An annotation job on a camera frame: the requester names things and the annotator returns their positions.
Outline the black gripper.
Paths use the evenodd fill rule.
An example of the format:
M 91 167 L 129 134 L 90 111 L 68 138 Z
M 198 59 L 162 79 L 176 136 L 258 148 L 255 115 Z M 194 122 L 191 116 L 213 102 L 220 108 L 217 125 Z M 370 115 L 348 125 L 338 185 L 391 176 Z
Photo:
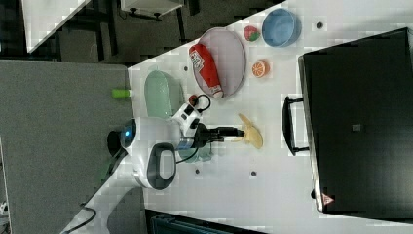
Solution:
M 201 148 L 206 144 L 222 141 L 223 138 L 244 137 L 245 132 L 234 127 L 217 127 L 208 129 L 204 124 L 199 124 L 193 139 L 193 147 Z

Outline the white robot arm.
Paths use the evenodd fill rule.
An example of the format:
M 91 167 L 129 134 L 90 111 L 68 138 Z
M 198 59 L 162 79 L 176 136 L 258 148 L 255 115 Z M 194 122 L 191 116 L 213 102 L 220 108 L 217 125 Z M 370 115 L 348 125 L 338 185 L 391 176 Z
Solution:
M 163 190 L 171 185 L 174 177 L 163 177 L 161 173 L 162 157 L 171 156 L 171 172 L 175 174 L 178 150 L 244 136 L 244 131 L 234 127 L 209 129 L 198 117 L 132 120 L 121 133 L 127 155 L 59 234 L 110 234 L 108 217 L 130 190 L 136 187 Z

